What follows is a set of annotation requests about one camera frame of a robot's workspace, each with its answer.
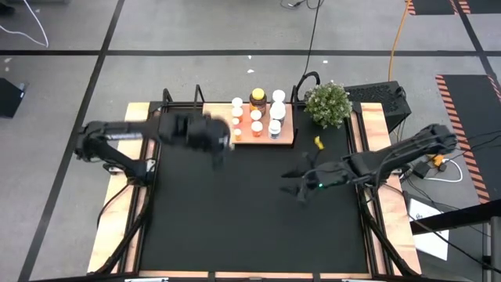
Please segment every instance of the black table surface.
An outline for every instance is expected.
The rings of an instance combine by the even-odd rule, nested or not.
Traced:
[[[141,270],[274,273],[367,273],[355,188],[319,191],[307,207],[279,191],[281,179],[314,153],[318,162],[348,154],[345,127],[326,130],[299,112],[295,147],[237,145],[223,168],[211,157],[164,146],[143,238]]]

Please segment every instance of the yellow object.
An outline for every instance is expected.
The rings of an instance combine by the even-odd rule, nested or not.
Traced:
[[[263,90],[263,89],[252,90],[252,98],[263,99],[264,97],[265,97],[265,90]]]
[[[402,32],[402,27],[405,23],[405,17],[407,16],[407,10],[409,9],[411,0],[407,0],[407,5],[405,5],[404,14],[402,19],[400,20],[400,26],[398,27],[397,36],[395,37],[395,41],[393,42],[393,48],[391,48],[390,55],[390,67],[388,68],[388,81],[391,81],[391,73],[393,72],[393,55],[395,54],[395,50],[397,49],[398,39],[400,38],[400,33]]]
[[[433,156],[432,160],[433,160],[433,165],[435,165],[436,167],[439,167],[442,164],[442,162],[444,161],[444,155]]]
[[[319,150],[323,150],[324,146],[322,141],[320,141],[320,136],[315,137],[315,145],[319,148]]]

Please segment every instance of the brown jar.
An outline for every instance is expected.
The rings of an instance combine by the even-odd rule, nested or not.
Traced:
[[[266,94],[263,89],[254,89],[249,96],[250,111],[259,110],[264,117],[266,114]]]

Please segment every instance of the wooden table frame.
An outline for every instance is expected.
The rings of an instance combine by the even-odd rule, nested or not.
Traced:
[[[384,112],[379,103],[362,103],[362,119],[366,129],[366,138],[370,150],[379,150],[386,146],[390,146],[390,138],[387,132],[386,121],[384,120]],[[144,121],[148,118],[150,103],[129,103],[126,121]],[[351,123],[357,125],[357,116],[351,115]],[[355,135],[355,146],[357,151],[362,151],[362,137],[358,126],[353,126]],[[142,140],[126,140],[120,141],[118,149],[123,154],[132,159],[138,159],[141,154],[143,141]],[[146,158],[152,157],[155,149],[155,142],[149,140],[146,144]],[[105,203],[126,183],[126,178],[123,174],[112,175],[106,192]],[[391,176],[387,183],[397,189],[401,189],[400,182],[397,176]],[[410,229],[409,218],[405,206],[403,196],[396,191],[382,186],[379,189],[380,209],[384,218],[384,227],[388,240],[393,244],[397,252],[407,262],[407,264],[417,273],[421,273],[417,252],[414,246],[413,234]],[[108,209],[103,213],[99,228],[96,234],[94,248],[90,258],[88,271],[92,272],[98,269],[113,253],[114,249],[124,236],[124,231],[127,226],[128,215],[132,205],[132,191],[130,186],[116,199]],[[142,207],[142,202],[146,194],[146,188],[139,188],[138,205],[136,206],[136,216]],[[376,264],[379,274],[385,273],[385,265],[380,242],[373,234],[373,245],[376,256]],[[135,255],[139,246],[139,231],[132,239],[128,247],[128,255],[124,263],[125,272],[133,272],[135,264]],[[395,275],[399,275],[399,271],[395,265],[392,266]],[[321,279],[368,279],[372,277],[370,273],[321,273]],[[139,271],[139,275],[143,277],[193,277],[205,278],[209,277],[209,272],[205,271]],[[312,273],[230,273],[216,272],[216,278],[290,278],[290,279],[312,279]]]

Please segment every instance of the gray floor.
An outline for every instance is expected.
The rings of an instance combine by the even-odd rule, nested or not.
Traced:
[[[99,50],[117,0],[73,0],[35,5],[51,50]],[[404,9],[401,0],[326,0],[319,11],[313,49],[389,50]],[[0,19],[5,28],[42,40],[30,13]],[[111,50],[307,49],[315,11],[286,10],[279,0],[125,0]],[[470,15],[484,49],[500,50],[499,15]],[[0,31],[2,50],[41,50]],[[399,50],[474,50],[459,16],[409,16]],[[86,121],[121,120],[130,102],[159,100],[168,87],[175,100],[192,99],[200,84],[206,99],[245,97],[255,87],[290,91],[305,56],[108,56]],[[309,69],[345,85],[387,79],[386,56],[313,56]],[[501,74],[501,58],[489,61]],[[17,280],[51,190],[95,56],[0,56],[0,77],[29,82],[12,120],[0,119],[0,277]],[[432,123],[450,125],[436,74],[484,74],[477,57],[395,58],[394,79],[405,87],[413,115],[411,136]],[[458,159],[463,171],[466,165]],[[452,169],[444,178],[455,178]],[[84,275],[96,235],[96,216],[109,176],[98,164],[72,158],[31,279]],[[471,179],[457,184],[415,181],[436,201],[478,203]]]

